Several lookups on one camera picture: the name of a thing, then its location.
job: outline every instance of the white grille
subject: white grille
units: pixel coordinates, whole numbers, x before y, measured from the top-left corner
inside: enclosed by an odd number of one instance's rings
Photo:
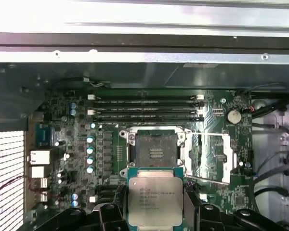
[[[0,132],[0,187],[24,175],[24,132]],[[0,190],[0,231],[15,231],[23,224],[24,178]]]

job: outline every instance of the green circuit board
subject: green circuit board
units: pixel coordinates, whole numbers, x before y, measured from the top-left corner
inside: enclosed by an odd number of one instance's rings
[[[103,189],[101,191],[106,196],[100,196],[101,201],[91,203],[89,198],[97,193],[98,187],[126,184],[127,179],[120,172],[131,161],[129,155],[143,150],[137,144],[130,146],[120,133],[131,127],[167,126],[185,128],[193,133],[228,134],[237,166],[231,171],[230,184],[195,181],[201,186],[201,198],[226,213],[251,208],[247,183],[253,159],[249,103],[248,97],[243,98],[233,90],[97,89],[92,92],[47,92],[46,101],[41,107],[44,122],[37,126],[37,146],[54,146],[55,142],[63,141],[64,145],[59,148],[71,154],[71,157],[55,163],[53,177],[62,169],[76,173],[75,180],[67,186],[69,193],[58,209],[71,206],[72,193],[79,195],[79,206],[88,211],[92,211],[96,203],[111,202],[111,193]],[[228,117],[229,112],[234,110],[239,112],[239,118]],[[92,138],[92,142],[88,142],[88,137]],[[191,139],[189,156],[192,159],[192,174],[222,181],[223,163],[227,162],[222,136],[193,134]],[[147,142],[168,146],[167,142],[173,141],[173,131],[140,130],[136,141],[143,146],[148,146]],[[159,149],[151,151],[153,157],[161,152]],[[87,162],[89,157],[93,159],[90,164]],[[92,167],[92,173],[87,172],[88,167]],[[60,190],[62,186],[56,184],[56,180],[53,182],[53,190]]]

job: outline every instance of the intel xeon processor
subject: intel xeon processor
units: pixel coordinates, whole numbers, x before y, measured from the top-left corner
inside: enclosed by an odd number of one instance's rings
[[[173,172],[142,172],[129,179],[128,222],[137,227],[180,226],[183,182]]]

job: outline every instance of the metal frame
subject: metal frame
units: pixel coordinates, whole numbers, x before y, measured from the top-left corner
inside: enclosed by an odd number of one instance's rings
[[[72,33],[0,33],[0,51],[122,51],[148,48],[173,51],[179,49],[249,49],[288,50],[289,38],[234,37],[208,35],[152,34],[72,34]]]
[[[289,37],[289,1],[0,1],[0,32]]]

